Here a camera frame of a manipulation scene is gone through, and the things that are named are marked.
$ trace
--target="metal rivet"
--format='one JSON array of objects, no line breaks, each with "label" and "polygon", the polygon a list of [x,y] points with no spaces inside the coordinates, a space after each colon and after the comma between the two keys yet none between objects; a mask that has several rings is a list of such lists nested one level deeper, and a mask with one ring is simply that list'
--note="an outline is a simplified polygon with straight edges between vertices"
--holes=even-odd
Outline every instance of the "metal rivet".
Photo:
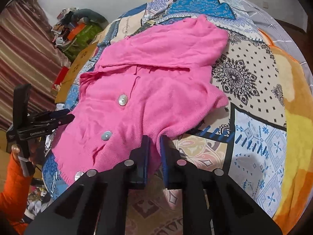
[{"label": "metal rivet", "polygon": [[87,171],[86,174],[87,174],[88,177],[93,177],[94,175],[97,174],[97,171],[95,169],[90,169],[90,170]]},{"label": "metal rivet", "polygon": [[75,174],[75,181],[78,180],[84,173],[82,171],[78,171],[76,174]]},{"label": "metal rivet", "polygon": [[179,159],[177,162],[176,162],[179,166],[185,166],[187,164],[187,161],[184,160],[184,159]]},{"label": "metal rivet", "polygon": [[104,134],[101,135],[101,139],[108,140],[109,138],[111,138],[111,136],[112,136],[112,132],[106,131]]},{"label": "metal rivet", "polygon": [[126,160],[126,161],[124,162],[124,164],[125,164],[126,166],[132,166],[132,165],[134,164],[134,161],[128,159],[128,160]]},{"label": "metal rivet", "polygon": [[215,169],[214,173],[217,176],[223,176],[224,175],[224,171],[222,169]]},{"label": "metal rivet", "polygon": [[120,95],[119,98],[118,98],[118,103],[121,105],[121,106],[125,106],[128,102],[128,97],[126,95]]}]

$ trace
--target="yellow blanket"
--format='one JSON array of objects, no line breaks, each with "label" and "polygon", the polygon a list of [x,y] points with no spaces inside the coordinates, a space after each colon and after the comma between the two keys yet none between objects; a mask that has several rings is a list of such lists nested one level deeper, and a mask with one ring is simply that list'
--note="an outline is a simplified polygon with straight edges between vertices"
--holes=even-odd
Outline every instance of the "yellow blanket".
[{"label": "yellow blanket", "polygon": [[273,217],[287,234],[301,217],[313,186],[313,97],[301,65],[270,46],[279,69],[287,123],[282,199]]}]

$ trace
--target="person's hand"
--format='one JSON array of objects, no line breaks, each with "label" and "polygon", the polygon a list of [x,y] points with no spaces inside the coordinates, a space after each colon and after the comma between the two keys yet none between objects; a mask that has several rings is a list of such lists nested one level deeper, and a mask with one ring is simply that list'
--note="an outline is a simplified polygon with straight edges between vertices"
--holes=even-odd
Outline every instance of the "person's hand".
[{"label": "person's hand", "polygon": [[[31,140],[29,143],[29,151],[30,151],[30,157],[28,160],[32,162],[33,165],[36,165],[36,149],[39,147],[39,141],[37,139]],[[20,152],[20,147],[17,144],[13,144],[11,147],[12,155],[14,160],[19,163],[18,154]]]}]

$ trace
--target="wrinkled fabric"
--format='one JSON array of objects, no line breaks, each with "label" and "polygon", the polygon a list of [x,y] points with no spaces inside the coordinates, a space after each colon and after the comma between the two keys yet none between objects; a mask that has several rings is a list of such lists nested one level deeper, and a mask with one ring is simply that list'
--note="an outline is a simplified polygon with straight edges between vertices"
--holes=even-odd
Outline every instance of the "wrinkled fabric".
[{"label": "wrinkled fabric", "polygon": [[[75,119],[53,142],[62,178],[71,185],[78,171],[113,168],[140,146],[142,135],[152,139],[149,171],[154,172],[161,135],[174,138],[228,104],[210,84],[227,39],[225,30],[201,15],[153,26],[107,47],[95,70],[80,76]],[[122,94],[128,97],[125,106],[118,103]],[[112,136],[104,141],[106,131]]]}]

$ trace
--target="wall outlet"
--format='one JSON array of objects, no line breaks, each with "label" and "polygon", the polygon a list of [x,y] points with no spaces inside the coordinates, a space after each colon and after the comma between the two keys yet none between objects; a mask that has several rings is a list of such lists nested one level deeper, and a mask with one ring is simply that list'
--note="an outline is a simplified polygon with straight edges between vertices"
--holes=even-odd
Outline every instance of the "wall outlet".
[{"label": "wall outlet", "polygon": [[269,3],[268,2],[263,2],[263,8],[268,9],[269,8]]}]

